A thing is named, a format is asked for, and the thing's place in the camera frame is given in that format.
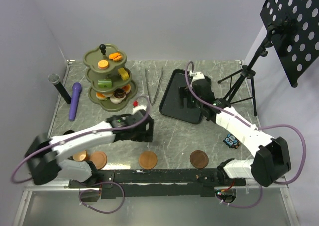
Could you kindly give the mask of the light wooden coaster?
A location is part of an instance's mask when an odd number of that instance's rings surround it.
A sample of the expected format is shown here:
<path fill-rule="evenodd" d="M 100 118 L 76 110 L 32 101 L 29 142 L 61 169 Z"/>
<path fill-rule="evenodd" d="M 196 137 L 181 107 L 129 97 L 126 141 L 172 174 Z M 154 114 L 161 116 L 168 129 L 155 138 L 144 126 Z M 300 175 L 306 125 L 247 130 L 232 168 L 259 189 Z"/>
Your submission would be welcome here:
<path fill-rule="evenodd" d="M 143 169 L 150 170 L 157 164 L 157 156 L 152 151 L 144 151 L 138 158 L 139 166 Z"/>
<path fill-rule="evenodd" d="M 88 160 L 94 164 L 97 170 L 101 170 L 107 163 L 107 155 L 101 151 L 94 152 L 89 156 Z"/>

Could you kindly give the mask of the metal tongs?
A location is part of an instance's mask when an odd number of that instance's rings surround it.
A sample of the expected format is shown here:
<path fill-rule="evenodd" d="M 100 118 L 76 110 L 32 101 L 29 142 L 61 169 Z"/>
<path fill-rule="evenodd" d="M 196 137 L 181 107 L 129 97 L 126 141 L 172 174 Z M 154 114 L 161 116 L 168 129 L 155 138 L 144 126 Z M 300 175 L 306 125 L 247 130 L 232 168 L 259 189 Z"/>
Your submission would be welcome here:
<path fill-rule="evenodd" d="M 155 102 L 157 100 L 157 97 L 158 97 L 158 94 L 159 94 L 159 90 L 160 90 L 160 86 L 161 86 L 161 82 L 162 82 L 162 79 L 163 79 L 163 73 L 164 73 L 164 69 L 162 67 L 161 71 L 160 71 L 160 77 L 159 77 L 159 79 L 157 81 L 156 91 L 154 91 L 155 86 L 150 84 L 150 80 L 149 80 L 149 76 L 148 76 L 148 70 L 147 69 L 144 70 L 147 96 L 148 96 L 149 102 L 151 103 L 152 106 L 155 104 Z"/>

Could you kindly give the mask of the white cream donut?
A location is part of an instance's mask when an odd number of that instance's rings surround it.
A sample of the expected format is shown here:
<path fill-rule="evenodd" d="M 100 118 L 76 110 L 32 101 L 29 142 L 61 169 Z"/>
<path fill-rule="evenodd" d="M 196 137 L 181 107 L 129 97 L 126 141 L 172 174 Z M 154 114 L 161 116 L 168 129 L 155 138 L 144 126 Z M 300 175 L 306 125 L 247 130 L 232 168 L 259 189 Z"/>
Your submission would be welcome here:
<path fill-rule="evenodd" d="M 110 101 L 113 103 L 113 104 L 120 104 L 124 99 L 121 98 L 116 98 L 116 97 L 110 97 Z"/>

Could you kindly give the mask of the orange glazed donut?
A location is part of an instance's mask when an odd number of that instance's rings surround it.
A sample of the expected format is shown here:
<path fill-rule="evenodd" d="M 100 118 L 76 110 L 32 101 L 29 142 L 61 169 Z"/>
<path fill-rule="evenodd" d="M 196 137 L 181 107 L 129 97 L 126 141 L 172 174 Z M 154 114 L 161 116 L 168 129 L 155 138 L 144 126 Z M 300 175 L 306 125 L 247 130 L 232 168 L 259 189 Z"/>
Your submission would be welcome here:
<path fill-rule="evenodd" d="M 108 99 L 107 96 L 103 95 L 102 93 L 98 93 L 98 92 L 95 93 L 95 96 L 97 97 L 98 100 L 101 100 L 101 101 Z"/>

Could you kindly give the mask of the dark wooden coaster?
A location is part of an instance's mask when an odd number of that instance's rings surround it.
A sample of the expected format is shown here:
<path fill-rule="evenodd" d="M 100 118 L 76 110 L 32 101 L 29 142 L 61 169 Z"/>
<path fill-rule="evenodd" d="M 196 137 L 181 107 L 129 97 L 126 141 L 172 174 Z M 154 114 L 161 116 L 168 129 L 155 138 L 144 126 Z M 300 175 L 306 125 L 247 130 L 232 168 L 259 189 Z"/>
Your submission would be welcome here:
<path fill-rule="evenodd" d="M 203 169 L 209 163 L 208 155 L 202 150 L 193 151 L 189 159 L 191 164 L 197 169 Z"/>

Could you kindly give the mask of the yellow layered cake slice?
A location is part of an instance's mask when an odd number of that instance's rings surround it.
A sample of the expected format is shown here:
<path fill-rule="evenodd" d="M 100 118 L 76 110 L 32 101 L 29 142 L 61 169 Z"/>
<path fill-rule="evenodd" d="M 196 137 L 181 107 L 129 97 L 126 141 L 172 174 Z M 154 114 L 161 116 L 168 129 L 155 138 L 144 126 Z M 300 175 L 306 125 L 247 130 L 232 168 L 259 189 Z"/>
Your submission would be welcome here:
<path fill-rule="evenodd" d="M 118 75 L 120 76 L 120 78 L 123 80 L 123 81 L 126 81 L 129 79 L 129 74 L 128 72 L 122 67 L 122 68 L 119 68 L 117 70 L 118 72 Z"/>

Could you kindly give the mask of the green layered cake slice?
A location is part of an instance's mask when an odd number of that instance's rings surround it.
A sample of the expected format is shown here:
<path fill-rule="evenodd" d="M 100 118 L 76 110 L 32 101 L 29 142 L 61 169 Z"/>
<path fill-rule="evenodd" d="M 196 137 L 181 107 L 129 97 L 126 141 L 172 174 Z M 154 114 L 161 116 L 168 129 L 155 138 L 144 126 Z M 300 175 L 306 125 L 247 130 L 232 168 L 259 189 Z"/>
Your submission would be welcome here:
<path fill-rule="evenodd" d="M 99 79 L 98 80 L 98 87 L 99 88 L 112 88 L 112 81 L 111 79 Z"/>

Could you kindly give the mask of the green three-tier serving stand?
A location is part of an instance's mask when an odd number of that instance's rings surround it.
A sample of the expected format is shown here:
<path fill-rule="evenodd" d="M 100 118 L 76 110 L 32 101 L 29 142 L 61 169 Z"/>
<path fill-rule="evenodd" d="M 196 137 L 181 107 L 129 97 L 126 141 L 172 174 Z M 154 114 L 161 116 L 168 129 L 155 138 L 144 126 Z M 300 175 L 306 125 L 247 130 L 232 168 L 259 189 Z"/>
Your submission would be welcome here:
<path fill-rule="evenodd" d="M 116 52 L 121 54 L 122 56 L 121 61 L 114 62 L 108 58 L 110 54 L 113 54 Z M 99 69 L 97 64 L 100 60 L 107 60 L 109 63 L 109 67 L 104 70 Z M 133 81 L 131 71 L 125 66 L 126 62 L 127 62 L 126 54 L 112 44 L 100 44 L 98 47 L 88 51 L 83 56 L 83 63 L 85 66 L 88 67 L 85 77 L 87 81 L 90 83 L 90 87 L 88 89 L 88 97 L 93 103 L 99 105 L 105 111 L 117 112 L 124 109 L 127 106 L 128 102 L 137 93 L 137 90 L 138 90 L 137 85 Z M 117 72 L 117 70 L 122 67 L 129 74 L 129 79 L 126 81 L 123 81 Z M 99 88 L 98 87 L 99 79 L 111 79 L 113 84 L 112 88 L 109 88 L 109 89 Z M 113 104 L 110 101 L 110 97 L 113 97 L 113 92 L 118 88 L 122 88 L 123 90 L 125 90 L 126 97 L 123 98 L 124 100 L 120 104 Z M 102 93 L 103 95 L 107 96 L 108 99 L 104 101 L 98 100 L 97 97 L 95 96 L 96 92 Z"/>

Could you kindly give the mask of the round orange cracker biscuit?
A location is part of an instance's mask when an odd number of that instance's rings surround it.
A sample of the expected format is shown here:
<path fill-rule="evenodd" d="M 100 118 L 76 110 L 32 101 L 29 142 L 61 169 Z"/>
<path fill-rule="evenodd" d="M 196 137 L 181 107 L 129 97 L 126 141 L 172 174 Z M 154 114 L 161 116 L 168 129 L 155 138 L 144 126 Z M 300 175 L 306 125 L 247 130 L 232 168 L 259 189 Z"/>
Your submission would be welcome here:
<path fill-rule="evenodd" d="M 101 70 L 107 69 L 109 67 L 109 63 L 107 60 L 100 60 L 97 65 L 98 68 Z"/>

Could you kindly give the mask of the orange flower cookie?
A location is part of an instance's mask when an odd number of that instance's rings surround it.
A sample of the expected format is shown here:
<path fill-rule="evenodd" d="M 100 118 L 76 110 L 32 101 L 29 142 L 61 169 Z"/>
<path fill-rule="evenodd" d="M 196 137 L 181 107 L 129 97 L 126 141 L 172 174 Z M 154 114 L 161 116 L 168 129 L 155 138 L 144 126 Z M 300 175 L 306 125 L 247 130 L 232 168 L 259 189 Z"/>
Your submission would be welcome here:
<path fill-rule="evenodd" d="M 115 57 L 117 57 L 117 56 L 121 56 L 121 54 L 118 53 L 118 52 L 116 52 L 116 53 L 110 54 L 110 55 L 108 56 L 108 58 L 113 61 L 113 59 L 114 59 Z"/>

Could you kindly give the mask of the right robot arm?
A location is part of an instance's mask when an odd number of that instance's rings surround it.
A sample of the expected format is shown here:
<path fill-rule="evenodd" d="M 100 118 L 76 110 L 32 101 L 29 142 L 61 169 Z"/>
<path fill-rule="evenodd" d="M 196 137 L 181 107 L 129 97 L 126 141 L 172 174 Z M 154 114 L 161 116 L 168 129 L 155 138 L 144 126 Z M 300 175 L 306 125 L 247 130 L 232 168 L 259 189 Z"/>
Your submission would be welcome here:
<path fill-rule="evenodd" d="M 211 85 L 201 73 L 190 72 L 185 77 L 187 105 L 197 108 L 214 124 L 224 128 L 251 153 L 251 160 L 229 159 L 221 163 L 218 181 L 229 185 L 236 178 L 254 179 L 267 187 L 291 169 L 287 141 L 261 131 L 224 99 L 216 99 Z"/>

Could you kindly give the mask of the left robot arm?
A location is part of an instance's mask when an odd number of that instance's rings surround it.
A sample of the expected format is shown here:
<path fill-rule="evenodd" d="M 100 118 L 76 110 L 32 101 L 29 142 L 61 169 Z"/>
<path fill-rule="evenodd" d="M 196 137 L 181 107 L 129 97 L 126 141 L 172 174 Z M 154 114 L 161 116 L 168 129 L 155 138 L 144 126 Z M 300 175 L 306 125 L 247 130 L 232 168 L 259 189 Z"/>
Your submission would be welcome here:
<path fill-rule="evenodd" d="M 98 174 L 84 162 L 72 162 L 69 157 L 102 144 L 117 141 L 151 142 L 154 120 L 138 107 L 131 114 L 111 116 L 87 129 L 49 138 L 46 134 L 35 137 L 25 154 L 27 166 L 35 185 L 44 185 L 65 175 L 87 187 L 97 184 Z"/>

